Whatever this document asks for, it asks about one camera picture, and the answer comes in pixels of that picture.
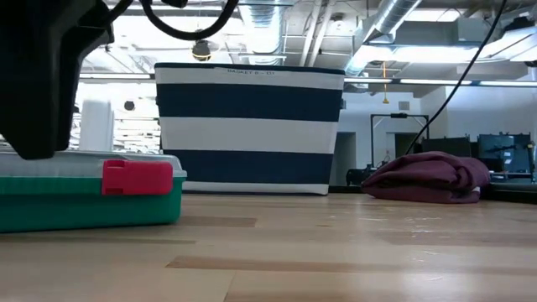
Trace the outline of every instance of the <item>black cable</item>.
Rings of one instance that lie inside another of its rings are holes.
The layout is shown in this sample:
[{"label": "black cable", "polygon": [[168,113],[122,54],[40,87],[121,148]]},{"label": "black cable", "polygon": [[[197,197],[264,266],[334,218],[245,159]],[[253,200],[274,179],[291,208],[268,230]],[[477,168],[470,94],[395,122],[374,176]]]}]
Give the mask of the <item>black cable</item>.
[{"label": "black cable", "polygon": [[120,0],[119,3],[110,11],[110,13],[99,23],[102,27],[107,27],[114,22],[117,17],[125,13],[127,8],[133,3],[133,0]]},{"label": "black cable", "polygon": [[140,0],[142,3],[143,12],[148,17],[149,21],[157,28],[160,29],[163,33],[174,37],[176,39],[182,39],[187,41],[197,41],[201,39],[207,39],[213,34],[216,34],[220,29],[226,25],[227,20],[233,15],[235,8],[238,5],[238,0],[227,0],[226,6],[222,10],[220,17],[215,21],[210,27],[197,31],[194,33],[184,32],[170,27],[168,24],[164,23],[159,17],[153,13],[151,8],[152,0]]},{"label": "black cable", "polygon": [[470,63],[468,64],[468,67],[464,70],[464,72],[462,73],[461,75],[461,78],[459,79],[459,81],[456,83],[455,87],[453,88],[453,90],[451,91],[450,95],[447,97],[446,101],[442,104],[442,106],[440,107],[440,109],[438,109],[438,111],[435,113],[435,115],[421,128],[420,132],[416,135],[416,137],[412,140],[412,143],[410,143],[410,146],[409,148],[406,150],[406,152],[404,154],[408,155],[410,154],[410,151],[414,148],[414,145],[416,145],[416,143],[418,142],[418,139],[420,139],[421,135],[425,132],[425,130],[427,130],[427,128],[436,120],[436,118],[442,113],[442,111],[444,110],[444,108],[446,108],[447,106],[447,103],[449,103],[451,101],[451,99],[453,98],[453,96],[455,95],[455,92],[459,89],[459,87],[461,86],[462,84],[462,81],[464,81],[464,78],[467,77],[468,75],[468,72],[470,72],[470,69],[472,68],[473,64],[476,63],[476,60],[479,58],[479,55],[481,54],[481,52],[483,51],[483,49],[485,48],[485,45],[487,45],[487,42],[490,40],[490,37],[493,36],[493,33],[494,33],[494,29],[496,28],[496,26],[498,25],[498,22],[500,21],[500,17],[502,16],[502,13],[503,13],[503,10],[505,9],[505,4],[507,3],[507,0],[503,0],[502,1],[502,5],[500,6],[500,9],[498,10],[498,14],[496,15],[496,18],[494,19],[494,22],[492,24],[492,26],[490,27],[490,29],[488,30],[488,34],[487,34],[487,37],[485,37],[485,39],[483,40],[483,42],[481,43],[481,46],[479,46],[479,49],[477,50],[477,53],[473,56],[472,60],[470,61]]}]

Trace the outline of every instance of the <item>fluorescent light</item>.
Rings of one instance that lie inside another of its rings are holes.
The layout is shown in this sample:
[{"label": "fluorescent light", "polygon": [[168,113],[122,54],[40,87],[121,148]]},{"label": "fluorescent light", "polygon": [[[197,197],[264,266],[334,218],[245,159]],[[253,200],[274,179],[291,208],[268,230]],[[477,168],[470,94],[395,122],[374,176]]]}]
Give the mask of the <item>fluorescent light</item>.
[{"label": "fluorescent light", "polygon": [[392,79],[379,79],[379,78],[367,78],[367,77],[351,77],[345,78],[346,83],[354,84],[389,84]]},{"label": "fluorescent light", "polygon": [[448,8],[448,10],[445,10],[444,8],[417,8],[413,10],[404,21],[453,22],[461,16],[459,12],[464,13],[465,11],[465,9],[461,8],[457,10],[454,8]]},{"label": "fluorescent light", "polygon": [[118,74],[118,73],[83,73],[81,79],[129,79],[129,80],[149,80],[150,74]]},{"label": "fluorescent light", "polygon": [[411,63],[464,63],[472,59],[477,48],[441,46],[404,46],[394,52],[392,60]]},{"label": "fluorescent light", "polygon": [[[418,79],[401,79],[401,84],[415,84],[415,85],[443,85],[443,86],[455,86],[458,80],[418,80]],[[461,85],[470,85],[472,81],[463,81]]]},{"label": "fluorescent light", "polygon": [[258,55],[258,54],[239,54],[239,58],[266,58],[266,59],[287,59],[287,55]]},{"label": "fluorescent light", "polygon": [[478,85],[495,87],[537,87],[537,81],[481,81]]}]

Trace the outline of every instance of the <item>clear plastic lid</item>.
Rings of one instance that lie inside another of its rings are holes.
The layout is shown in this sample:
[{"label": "clear plastic lid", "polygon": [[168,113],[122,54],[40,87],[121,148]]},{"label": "clear plastic lid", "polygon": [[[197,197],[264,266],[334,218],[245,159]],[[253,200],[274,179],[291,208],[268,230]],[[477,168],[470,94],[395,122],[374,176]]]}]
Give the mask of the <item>clear plastic lid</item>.
[{"label": "clear plastic lid", "polygon": [[52,159],[24,160],[15,152],[0,152],[0,177],[102,177],[107,159],[166,161],[174,167],[174,177],[186,177],[180,161],[173,155],[118,154],[108,152],[56,152]]}]

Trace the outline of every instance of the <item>hanging cord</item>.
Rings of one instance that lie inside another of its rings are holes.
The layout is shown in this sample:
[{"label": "hanging cord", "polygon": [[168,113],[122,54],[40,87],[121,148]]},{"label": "hanging cord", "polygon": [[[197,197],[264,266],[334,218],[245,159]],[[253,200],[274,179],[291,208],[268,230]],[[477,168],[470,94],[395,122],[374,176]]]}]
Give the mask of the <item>hanging cord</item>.
[{"label": "hanging cord", "polygon": [[152,0],[139,0],[142,3],[143,12],[148,17],[149,21],[163,33],[174,37],[176,39],[182,39],[187,41],[197,41],[201,39],[207,39],[213,34],[216,34],[220,29],[226,25],[227,20],[233,15],[235,8],[238,5],[238,0],[227,0],[226,6],[222,10],[220,17],[215,21],[213,25],[206,29],[196,31],[194,33],[184,32],[174,29],[168,24],[164,23],[159,17],[157,17],[153,9],[151,8]]},{"label": "hanging cord", "polygon": [[483,42],[481,43],[481,46],[479,46],[479,49],[477,50],[476,54],[473,56],[472,60],[470,61],[470,63],[468,64],[467,68],[464,70],[464,72],[462,73],[461,75],[461,78],[459,79],[459,81],[456,83],[455,87],[453,88],[453,90],[451,91],[450,95],[447,97],[446,101],[442,104],[442,106],[440,107],[440,109],[438,109],[438,111],[435,113],[435,115],[421,128],[420,132],[415,136],[415,138],[412,140],[412,143],[410,143],[409,145],[409,148],[406,150],[405,154],[410,154],[410,151],[412,149],[414,149],[414,146],[416,145],[416,143],[418,142],[418,139],[420,139],[421,135],[423,135],[423,133],[425,132],[425,130],[427,130],[427,128],[429,128],[429,126],[436,120],[436,118],[442,113],[442,111],[444,110],[444,108],[446,108],[447,106],[447,103],[449,103],[451,101],[451,99],[453,98],[453,96],[455,95],[455,92],[459,89],[459,87],[461,86],[462,84],[462,81],[464,81],[464,79],[467,77],[468,75],[468,72],[470,72],[470,69],[472,68],[473,64],[476,63],[476,60],[479,58],[479,55],[481,54],[481,52],[483,51],[483,49],[485,48],[485,45],[487,45],[488,41],[490,40],[490,37],[493,36],[493,33],[494,33],[494,29],[496,28],[496,26],[498,25],[498,22],[500,21],[500,17],[502,16],[502,13],[503,13],[503,10],[505,9],[505,4],[507,3],[507,0],[503,0],[502,1],[502,5],[500,6],[500,9],[498,10],[498,14],[496,15],[496,18],[494,19],[494,22],[493,24],[491,25],[490,29],[488,30],[488,34],[487,34],[487,37],[485,37],[485,39],[483,40]]},{"label": "hanging cord", "polygon": [[[383,62],[383,77],[386,79],[386,61]],[[384,104],[389,104],[388,101],[388,84],[384,83]]]}]

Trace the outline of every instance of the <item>doorway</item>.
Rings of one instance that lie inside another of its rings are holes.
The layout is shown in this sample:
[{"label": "doorway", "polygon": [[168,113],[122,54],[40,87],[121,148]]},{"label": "doorway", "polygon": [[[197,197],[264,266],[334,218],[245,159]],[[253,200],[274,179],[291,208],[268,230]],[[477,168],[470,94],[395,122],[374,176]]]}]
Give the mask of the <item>doorway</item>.
[{"label": "doorway", "polygon": [[338,133],[330,173],[330,185],[347,185],[347,171],[356,168],[356,134]]},{"label": "doorway", "polygon": [[418,133],[395,133],[395,158],[404,156]]}]

